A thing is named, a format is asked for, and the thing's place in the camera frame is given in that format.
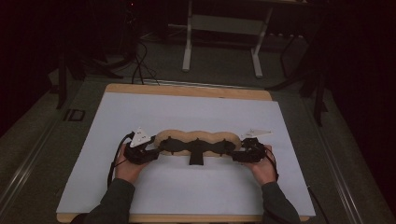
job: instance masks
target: human hand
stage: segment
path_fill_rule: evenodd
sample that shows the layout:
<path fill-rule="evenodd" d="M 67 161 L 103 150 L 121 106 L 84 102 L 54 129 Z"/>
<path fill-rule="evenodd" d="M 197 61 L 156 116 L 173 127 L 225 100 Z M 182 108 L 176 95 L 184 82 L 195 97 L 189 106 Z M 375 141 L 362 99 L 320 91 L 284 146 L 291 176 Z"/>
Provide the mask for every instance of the human hand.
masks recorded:
<path fill-rule="evenodd" d="M 120 155 L 117 158 L 116 178 L 126 180 L 133 184 L 139 177 L 140 172 L 149 164 L 149 162 L 141 165 L 129 162 L 123 155 L 125 147 L 126 145 L 123 144 L 120 149 Z"/>
<path fill-rule="evenodd" d="M 267 150 L 267 156 L 271 159 L 272 162 L 275 162 L 274 155 L 272 153 L 271 146 L 265 146 Z M 253 173 L 257 182 L 262 186 L 264 184 L 270 182 L 276 182 L 276 170 L 274 169 L 273 164 L 269 161 L 268 158 L 264 158 L 259 162 L 248 163 L 243 162 L 247 168 L 250 169 L 251 173 Z"/>

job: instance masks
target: gray sleeve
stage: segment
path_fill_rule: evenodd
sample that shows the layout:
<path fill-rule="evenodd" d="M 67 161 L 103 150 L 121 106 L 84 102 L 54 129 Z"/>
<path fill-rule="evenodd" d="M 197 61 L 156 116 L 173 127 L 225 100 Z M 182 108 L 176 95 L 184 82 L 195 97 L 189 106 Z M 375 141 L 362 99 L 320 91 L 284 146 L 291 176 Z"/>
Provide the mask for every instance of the gray sleeve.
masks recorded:
<path fill-rule="evenodd" d="M 276 182 L 262 186 L 262 207 L 262 223 L 301 223 L 296 209 Z"/>
<path fill-rule="evenodd" d="M 134 185 L 114 179 L 100 204 L 85 217 L 84 224 L 127 224 L 133 198 Z"/>

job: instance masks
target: white board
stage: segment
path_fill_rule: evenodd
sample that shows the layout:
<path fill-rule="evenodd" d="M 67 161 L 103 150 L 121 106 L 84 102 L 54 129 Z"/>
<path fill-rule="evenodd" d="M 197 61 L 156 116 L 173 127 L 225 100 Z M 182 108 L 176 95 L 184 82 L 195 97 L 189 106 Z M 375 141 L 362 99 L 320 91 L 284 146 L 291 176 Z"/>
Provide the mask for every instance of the white board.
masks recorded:
<path fill-rule="evenodd" d="M 125 134 L 142 127 L 150 136 L 163 130 L 271 131 L 259 138 L 273 147 L 278 183 L 300 216 L 315 215 L 301 168 L 277 102 L 204 97 L 105 93 L 57 213 L 87 213 L 106 192 L 106 178 Z M 261 215 L 262 193 L 251 172 L 231 158 L 161 155 L 138 181 L 131 214 Z"/>

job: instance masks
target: wooden table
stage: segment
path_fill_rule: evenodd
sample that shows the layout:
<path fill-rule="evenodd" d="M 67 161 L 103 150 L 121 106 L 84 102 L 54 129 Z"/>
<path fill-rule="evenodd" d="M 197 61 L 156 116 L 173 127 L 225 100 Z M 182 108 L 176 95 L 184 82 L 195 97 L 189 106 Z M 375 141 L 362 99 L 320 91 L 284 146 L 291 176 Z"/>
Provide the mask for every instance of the wooden table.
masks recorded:
<path fill-rule="evenodd" d="M 272 101 L 268 91 L 240 90 L 240 89 L 214 89 L 214 88 L 193 88 L 174 86 L 148 86 L 129 84 L 110 84 L 106 87 L 106 92 L 156 94 L 156 95 L 176 95 L 176 96 L 196 96 L 225 99 L 243 100 L 263 100 Z M 62 223 L 69 223 L 77 214 L 58 213 L 57 219 Z M 130 222 L 257 222 L 262 216 L 207 216 L 207 215 L 132 215 Z"/>

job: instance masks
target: white table leg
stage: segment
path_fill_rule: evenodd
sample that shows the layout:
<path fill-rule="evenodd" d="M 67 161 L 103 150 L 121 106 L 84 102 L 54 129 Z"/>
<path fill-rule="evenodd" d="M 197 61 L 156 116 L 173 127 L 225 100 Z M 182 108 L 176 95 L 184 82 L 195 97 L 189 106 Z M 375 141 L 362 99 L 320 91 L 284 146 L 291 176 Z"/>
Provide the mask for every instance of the white table leg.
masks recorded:
<path fill-rule="evenodd" d="M 256 47 L 251 49 L 251 58 L 253 60 L 254 73 L 257 78 L 262 77 L 262 67 L 260 66 L 259 52 L 260 52 L 260 48 L 262 47 L 262 41 L 265 37 L 265 32 L 267 30 L 272 12 L 273 12 L 273 8 L 272 7 L 268 8 L 265 21 L 262 22 L 262 28 L 260 30 L 259 40 L 257 41 Z"/>
<path fill-rule="evenodd" d="M 190 61 L 191 61 L 191 16 L 192 16 L 192 0 L 189 2 L 189 17 L 187 18 L 187 43 L 186 49 L 184 50 L 184 59 L 183 59 L 183 72 L 190 71 Z"/>

